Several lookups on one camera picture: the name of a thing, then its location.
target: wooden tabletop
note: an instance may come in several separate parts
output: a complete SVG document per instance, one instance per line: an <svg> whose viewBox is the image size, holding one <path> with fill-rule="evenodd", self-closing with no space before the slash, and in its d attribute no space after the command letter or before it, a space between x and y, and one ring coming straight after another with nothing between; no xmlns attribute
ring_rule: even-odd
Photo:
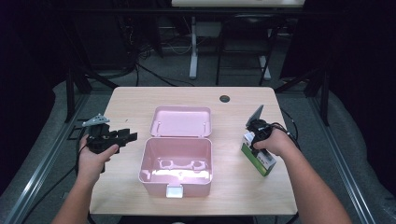
<svg viewBox="0 0 396 224"><path fill-rule="evenodd" d="M221 95L230 102L220 101ZM160 105L211 109L213 180L203 198L149 196L138 179L150 124ZM120 87L105 116L110 131L129 128L137 140L120 149L94 187L91 213L149 216L292 215L297 211L285 163L276 157L271 174L262 177L241 151L248 118L264 105L262 119L284 124L274 91L245 87Z"/></svg>
<svg viewBox="0 0 396 224"><path fill-rule="evenodd" d="M302 7L305 0L172 0L173 7Z"/></svg>

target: hand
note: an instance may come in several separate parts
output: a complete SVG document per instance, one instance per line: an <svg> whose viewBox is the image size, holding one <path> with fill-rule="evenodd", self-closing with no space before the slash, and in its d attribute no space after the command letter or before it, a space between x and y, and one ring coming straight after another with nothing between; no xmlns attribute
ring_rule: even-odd
<svg viewBox="0 0 396 224"><path fill-rule="evenodd" d="M253 146L254 148L266 148L268 151L281 157L284 151L297 148L288 135L277 128L273 128L269 138L257 142Z"/></svg>
<svg viewBox="0 0 396 224"><path fill-rule="evenodd" d="M100 154L90 151L87 145L88 135L81 138L79 148L82 148L78 161L78 181L93 186L99 179L103 166L106 161L110 161L110 157L119 149L118 145L113 145Z"/></svg>

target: box latch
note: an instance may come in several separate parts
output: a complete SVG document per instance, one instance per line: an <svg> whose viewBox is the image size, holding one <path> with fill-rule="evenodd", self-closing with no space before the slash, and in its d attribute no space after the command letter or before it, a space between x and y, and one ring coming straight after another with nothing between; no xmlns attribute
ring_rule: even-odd
<svg viewBox="0 0 396 224"><path fill-rule="evenodd" d="M166 198L183 198L183 186L167 185Z"/></svg>

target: person's left hand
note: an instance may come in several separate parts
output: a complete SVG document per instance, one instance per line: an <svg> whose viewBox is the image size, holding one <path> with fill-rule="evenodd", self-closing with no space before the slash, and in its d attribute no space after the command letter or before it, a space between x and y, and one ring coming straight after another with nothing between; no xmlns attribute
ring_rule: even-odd
<svg viewBox="0 0 396 224"><path fill-rule="evenodd" d="M82 148L78 161L78 181L93 186L99 179L100 173L106 161L119 149L118 145L113 145L100 154L90 151L87 145L88 135L81 138L79 148Z"/></svg>

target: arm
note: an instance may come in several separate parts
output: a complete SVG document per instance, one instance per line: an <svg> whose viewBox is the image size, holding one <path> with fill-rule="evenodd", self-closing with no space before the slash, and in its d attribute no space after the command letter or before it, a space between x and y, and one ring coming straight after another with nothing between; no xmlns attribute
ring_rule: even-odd
<svg viewBox="0 0 396 224"><path fill-rule="evenodd" d="M81 139L80 147L86 144L87 135ZM86 223L93 186L98 181L105 162L110 160L118 148L114 145L101 154L95 154L87 147L81 150L76 183L52 223Z"/></svg>
<svg viewBox="0 0 396 224"><path fill-rule="evenodd" d="M266 148L284 160L303 223L351 223L344 206L285 133L273 129L268 139L254 147Z"/></svg>

